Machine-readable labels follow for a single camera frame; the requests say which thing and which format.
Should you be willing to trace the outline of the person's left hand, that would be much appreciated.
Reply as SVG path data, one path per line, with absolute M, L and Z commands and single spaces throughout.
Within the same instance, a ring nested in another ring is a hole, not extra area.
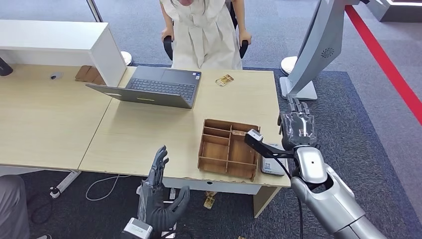
M 239 30 L 239 45 L 240 47 L 243 46 L 244 42 L 247 42 L 247 44 L 251 44 L 252 36 L 249 32 L 246 30 Z

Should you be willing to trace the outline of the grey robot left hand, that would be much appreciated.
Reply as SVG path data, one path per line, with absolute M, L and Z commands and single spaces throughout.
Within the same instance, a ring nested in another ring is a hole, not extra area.
M 150 225 L 157 233 L 171 228 L 183 215 L 190 200 L 190 187 L 184 186 L 173 203 L 164 206 L 163 176 L 169 161 L 167 155 L 165 145 L 157 150 L 149 174 L 141 182 L 139 191 L 138 219 Z

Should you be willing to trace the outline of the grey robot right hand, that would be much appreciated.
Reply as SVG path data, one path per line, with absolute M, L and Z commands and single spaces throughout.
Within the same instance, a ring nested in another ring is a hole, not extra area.
M 315 146 L 317 136 L 315 118 L 310 113 L 307 103 L 288 96 L 290 111 L 278 116 L 279 134 L 282 135 L 281 144 L 286 151 L 301 145 Z

